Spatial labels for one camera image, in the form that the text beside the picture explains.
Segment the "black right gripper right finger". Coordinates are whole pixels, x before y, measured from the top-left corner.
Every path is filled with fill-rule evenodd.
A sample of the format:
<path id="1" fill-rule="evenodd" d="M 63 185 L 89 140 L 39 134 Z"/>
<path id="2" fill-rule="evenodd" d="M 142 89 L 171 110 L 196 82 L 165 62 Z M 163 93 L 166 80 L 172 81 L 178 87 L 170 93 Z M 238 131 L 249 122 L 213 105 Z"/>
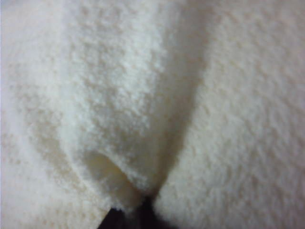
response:
<path id="1" fill-rule="evenodd" d="M 152 200 L 146 197 L 140 207 L 140 228 L 141 229 L 171 229 L 172 227 L 156 216 Z"/>

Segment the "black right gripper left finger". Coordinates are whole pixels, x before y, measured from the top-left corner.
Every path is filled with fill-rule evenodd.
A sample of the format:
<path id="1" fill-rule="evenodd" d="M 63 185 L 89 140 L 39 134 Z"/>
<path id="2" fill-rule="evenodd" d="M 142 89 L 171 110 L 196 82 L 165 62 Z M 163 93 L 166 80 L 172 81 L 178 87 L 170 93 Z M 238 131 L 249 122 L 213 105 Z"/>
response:
<path id="1" fill-rule="evenodd" d="M 136 213 L 127 214 L 111 208 L 102 221 L 102 229 L 140 229 L 140 219 Z"/>

